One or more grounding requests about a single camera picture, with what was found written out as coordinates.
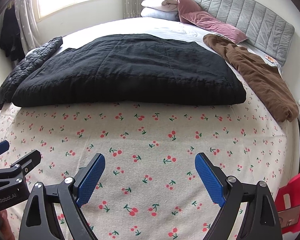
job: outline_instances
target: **bolt head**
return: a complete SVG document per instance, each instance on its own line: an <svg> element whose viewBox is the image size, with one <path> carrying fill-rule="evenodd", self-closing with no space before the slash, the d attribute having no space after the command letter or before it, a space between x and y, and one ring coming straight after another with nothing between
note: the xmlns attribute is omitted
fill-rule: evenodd
<svg viewBox="0 0 300 240"><path fill-rule="evenodd" d="M237 179L233 176L229 176L228 181L231 183L235 183L237 181Z"/></svg>
<svg viewBox="0 0 300 240"><path fill-rule="evenodd" d="M259 184L260 184L261 187L266 187L267 186L267 184L264 181L260 181Z"/></svg>
<svg viewBox="0 0 300 240"><path fill-rule="evenodd" d="M42 183L41 182L37 182L36 184L34 184L34 187L41 188L42 187Z"/></svg>
<svg viewBox="0 0 300 240"><path fill-rule="evenodd" d="M65 183L66 183L66 184L70 184L72 181L73 181L73 178L72 178L72 177L67 177L67 178L65 178Z"/></svg>

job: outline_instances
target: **tag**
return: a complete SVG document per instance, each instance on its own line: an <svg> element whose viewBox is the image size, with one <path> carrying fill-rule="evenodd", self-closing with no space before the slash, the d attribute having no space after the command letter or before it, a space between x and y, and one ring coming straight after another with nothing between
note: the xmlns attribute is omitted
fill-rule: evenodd
<svg viewBox="0 0 300 240"><path fill-rule="evenodd" d="M281 228L295 225L299 222L300 205L278 212Z"/></svg>
<svg viewBox="0 0 300 240"><path fill-rule="evenodd" d="M272 64L277 63L277 61L273 57L270 57L269 55L266 55L266 59L269 60Z"/></svg>

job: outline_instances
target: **cherry pattern bedsheet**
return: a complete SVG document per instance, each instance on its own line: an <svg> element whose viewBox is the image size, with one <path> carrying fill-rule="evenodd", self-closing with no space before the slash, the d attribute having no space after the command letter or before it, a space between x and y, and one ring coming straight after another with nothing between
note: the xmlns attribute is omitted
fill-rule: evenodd
<svg viewBox="0 0 300 240"><path fill-rule="evenodd" d="M39 150L41 164L26 176L31 190L37 181L54 184L74 176L95 153L102 153L106 169L82 207L98 239L201 240L219 207L195 170L198 152L242 182L266 181L274 197L284 163L291 158L286 153L287 123L277 124L244 86L248 98L234 106L5 105L0 141L7 139L10 149L0 157L0 168ZM15 236L24 206L8 210ZM62 211L56 209L70 240ZM229 239L235 239L244 212L242 204Z"/></svg>

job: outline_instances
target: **pink velvet pillow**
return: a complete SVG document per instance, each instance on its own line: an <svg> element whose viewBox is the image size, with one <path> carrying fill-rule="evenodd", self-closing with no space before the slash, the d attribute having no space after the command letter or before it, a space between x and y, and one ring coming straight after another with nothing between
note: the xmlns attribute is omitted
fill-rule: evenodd
<svg viewBox="0 0 300 240"><path fill-rule="evenodd" d="M238 44L248 39L248 37L236 27L227 23L220 22L215 17L213 17L205 11L190 12L181 15L181 17L193 23L194 25L197 25L200 28L218 33L228 38L235 44Z"/></svg>
<svg viewBox="0 0 300 240"><path fill-rule="evenodd" d="M180 22L182 23L190 23L185 18L182 18L181 15L190 13L190 12L199 12L202 11L199 4L197 4L194 0L178 0L178 11Z"/></svg>

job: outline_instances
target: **black quilt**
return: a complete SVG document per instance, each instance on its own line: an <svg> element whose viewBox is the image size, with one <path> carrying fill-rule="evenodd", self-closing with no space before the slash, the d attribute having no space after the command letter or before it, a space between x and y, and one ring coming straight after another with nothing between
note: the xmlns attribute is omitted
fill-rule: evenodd
<svg viewBox="0 0 300 240"><path fill-rule="evenodd" d="M246 91L220 56L195 42L116 34L53 56L12 98L22 107L122 100L232 105Z"/></svg>
<svg viewBox="0 0 300 240"><path fill-rule="evenodd" d="M55 54L62 43L62 37L55 37L29 53L19 62L0 86L0 110L4 103L11 103L13 94L26 77L40 68L43 63Z"/></svg>

